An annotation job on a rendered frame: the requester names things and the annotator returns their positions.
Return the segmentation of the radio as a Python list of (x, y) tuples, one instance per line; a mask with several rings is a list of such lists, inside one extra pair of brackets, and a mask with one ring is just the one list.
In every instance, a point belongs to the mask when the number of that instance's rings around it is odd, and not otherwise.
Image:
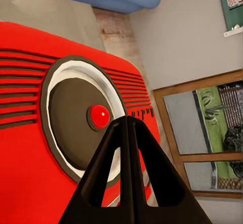
[[(58, 224), (114, 120), (142, 120), (160, 144), (148, 98), (129, 61), (0, 21), (0, 224)], [(101, 207), (118, 197), (120, 147)]]

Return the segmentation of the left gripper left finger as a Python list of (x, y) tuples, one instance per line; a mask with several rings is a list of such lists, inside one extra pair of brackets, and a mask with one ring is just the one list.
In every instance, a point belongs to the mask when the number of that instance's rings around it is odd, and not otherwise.
[[(120, 203), (101, 207), (120, 147)], [(135, 224), (127, 116), (112, 121), (58, 224)]]

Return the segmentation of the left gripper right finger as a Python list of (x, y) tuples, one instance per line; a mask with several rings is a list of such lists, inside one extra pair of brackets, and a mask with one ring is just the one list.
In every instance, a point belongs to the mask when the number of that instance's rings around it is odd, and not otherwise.
[[(213, 224), (147, 125), (128, 116), (135, 224)], [(158, 207), (147, 204), (141, 152)]]

